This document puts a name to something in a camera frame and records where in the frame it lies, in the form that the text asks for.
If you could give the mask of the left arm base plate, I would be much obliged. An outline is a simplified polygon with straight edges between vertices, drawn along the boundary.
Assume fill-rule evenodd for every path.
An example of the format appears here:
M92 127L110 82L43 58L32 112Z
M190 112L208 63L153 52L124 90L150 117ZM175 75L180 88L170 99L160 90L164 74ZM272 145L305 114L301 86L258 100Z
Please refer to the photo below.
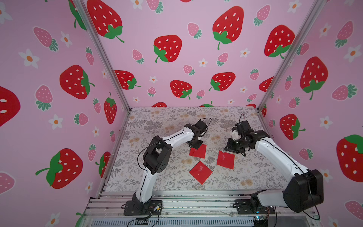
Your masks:
M161 200L150 200L146 203L127 201L124 206L124 216L161 215L163 202Z

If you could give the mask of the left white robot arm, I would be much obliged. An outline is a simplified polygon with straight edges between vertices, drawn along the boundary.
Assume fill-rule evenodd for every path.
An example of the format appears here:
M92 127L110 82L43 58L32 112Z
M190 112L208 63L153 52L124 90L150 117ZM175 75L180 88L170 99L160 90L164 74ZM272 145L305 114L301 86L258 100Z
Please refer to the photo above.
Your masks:
M206 134L209 126L204 120L202 118L196 124L186 124L181 130L166 137L155 136L140 152L143 154L143 164L138 163L138 166L144 173L141 185L133 196L133 202L144 205L151 200L158 174L166 169L174 148L185 143L194 149L202 146L203 141L200 138Z

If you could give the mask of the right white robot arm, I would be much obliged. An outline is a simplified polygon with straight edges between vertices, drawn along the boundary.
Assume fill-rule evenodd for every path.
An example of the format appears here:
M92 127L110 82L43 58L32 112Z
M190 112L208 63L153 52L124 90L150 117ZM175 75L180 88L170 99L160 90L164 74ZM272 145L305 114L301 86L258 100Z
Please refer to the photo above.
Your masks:
M258 191L251 195L250 207L258 212L262 207L285 207L296 213L324 202L323 175L310 170L283 151L263 130L255 131L248 121L237 123L225 147L226 151L240 153L254 149L264 155L288 181L285 189Z

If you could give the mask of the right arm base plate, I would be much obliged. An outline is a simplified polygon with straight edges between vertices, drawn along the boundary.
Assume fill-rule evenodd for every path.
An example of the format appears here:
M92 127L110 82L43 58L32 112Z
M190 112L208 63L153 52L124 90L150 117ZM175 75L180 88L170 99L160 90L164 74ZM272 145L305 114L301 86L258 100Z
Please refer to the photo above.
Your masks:
M265 207L262 206L255 199L249 200L235 200L232 205L240 215L268 215L268 214L276 214L276 211L273 207Z

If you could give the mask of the red envelope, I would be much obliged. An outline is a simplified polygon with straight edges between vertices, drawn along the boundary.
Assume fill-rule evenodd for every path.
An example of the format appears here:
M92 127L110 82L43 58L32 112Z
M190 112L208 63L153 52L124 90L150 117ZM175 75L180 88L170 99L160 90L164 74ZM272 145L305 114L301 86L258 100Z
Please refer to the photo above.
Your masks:
M203 162L199 161L189 173L200 183L204 184L205 181L212 175L213 171L208 168Z
M234 169L234 161L235 161L235 155L234 154L219 151L216 164L218 166L222 166L222 167L233 170Z
M204 159L206 157L206 144L202 144L198 149L191 148L189 155L196 158Z

